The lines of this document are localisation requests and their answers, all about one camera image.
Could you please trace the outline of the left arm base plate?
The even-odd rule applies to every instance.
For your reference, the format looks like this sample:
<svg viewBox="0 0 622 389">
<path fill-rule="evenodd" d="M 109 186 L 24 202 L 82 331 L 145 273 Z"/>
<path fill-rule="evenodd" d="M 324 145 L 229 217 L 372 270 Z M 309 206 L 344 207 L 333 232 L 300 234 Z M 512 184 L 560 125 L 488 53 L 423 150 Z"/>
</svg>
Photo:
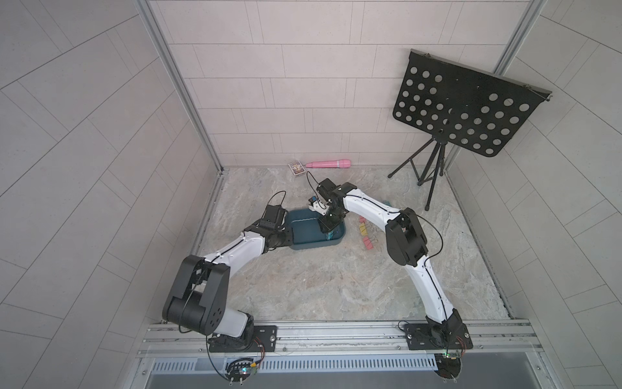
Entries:
<svg viewBox="0 0 622 389">
<path fill-rule="evenodd" d="M 240 337 L 219 334 L 208 338 L 207 345 L 211 353 L 271 353 L 275 351 L 277 335 L 277 326 L 254 326 Z"/>
</svg>

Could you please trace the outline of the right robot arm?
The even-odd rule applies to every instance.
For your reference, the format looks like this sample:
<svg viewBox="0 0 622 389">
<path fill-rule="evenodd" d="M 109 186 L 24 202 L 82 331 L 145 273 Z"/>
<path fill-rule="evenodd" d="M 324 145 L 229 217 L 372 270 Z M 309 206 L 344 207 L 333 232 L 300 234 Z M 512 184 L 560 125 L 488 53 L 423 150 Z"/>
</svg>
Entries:
<svg viewBox="0 0 622 389">
<path fill-rule="evenodd" d="M 398 209 L 383 204 L 351 183 L 336 185 L 325 179 L 317 186 L 317 193 L 318 197 L 309 208 L 320 214 L 320 230 L 330 233 L 350 212 L 383 230 L 388 255 L 396 264 L 405 267 L 424 303 L 432 336 L 448 341 L 455 335 L 463 322 L 432 269 L 427 237 L 418 215 L 408 207 Z"/>
</svg>

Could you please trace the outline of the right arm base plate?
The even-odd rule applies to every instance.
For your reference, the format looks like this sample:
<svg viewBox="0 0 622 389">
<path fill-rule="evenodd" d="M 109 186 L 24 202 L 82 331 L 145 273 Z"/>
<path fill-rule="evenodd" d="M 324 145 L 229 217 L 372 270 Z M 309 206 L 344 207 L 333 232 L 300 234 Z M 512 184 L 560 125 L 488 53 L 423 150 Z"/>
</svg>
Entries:
<svg viewBox="0 0 622 389">
<path fill-rule="evenodd" d="M 458 353 L 473 349 L 471 336 L 465 324 L 446 329 L 428 323 L 401 322 L 398 329 L 403 332 L 410 350 L 439 350 L 441 353 Z"/>
</svg>

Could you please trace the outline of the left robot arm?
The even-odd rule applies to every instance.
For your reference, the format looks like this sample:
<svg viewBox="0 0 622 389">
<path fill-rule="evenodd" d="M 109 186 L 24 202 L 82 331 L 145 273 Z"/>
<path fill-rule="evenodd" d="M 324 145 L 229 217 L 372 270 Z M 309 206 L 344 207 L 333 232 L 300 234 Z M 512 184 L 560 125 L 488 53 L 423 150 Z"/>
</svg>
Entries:
<svg viewBox="0 0 622 389">
<path fill-rule="evenodd" d="M 268 251 L 293 244 L 292 227 L 256 221 L 233 242 L 205 257 L 187 256 L 181 263 L 165 300 L 162 319 L 236 350 L 254 342 L 251 314 L 227 307 L 231 276 Z"/>
</svg>

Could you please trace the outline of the teal plastic storage box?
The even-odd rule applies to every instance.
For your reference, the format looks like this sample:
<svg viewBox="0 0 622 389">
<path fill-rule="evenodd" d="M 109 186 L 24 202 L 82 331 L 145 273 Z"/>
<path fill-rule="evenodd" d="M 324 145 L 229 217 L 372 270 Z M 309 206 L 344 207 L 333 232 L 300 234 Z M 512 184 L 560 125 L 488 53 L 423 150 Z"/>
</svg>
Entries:
<svg viewBox="0 0 622 389">
<path fill-rule="evenodd" d="M 326 246 L 335 246 L 341 243 L 346 234 L 345 223 L 341 223 L 331 233 L 334 239 L 326 240 L 326 233 L 322 233 L 318 223 L 319 214 L 309 209 L 291 210 L 286 216 L 286 224 L 293 230 L 292 250 L 300 251 L 306 249 L 315 249 Z"/>
</svg>

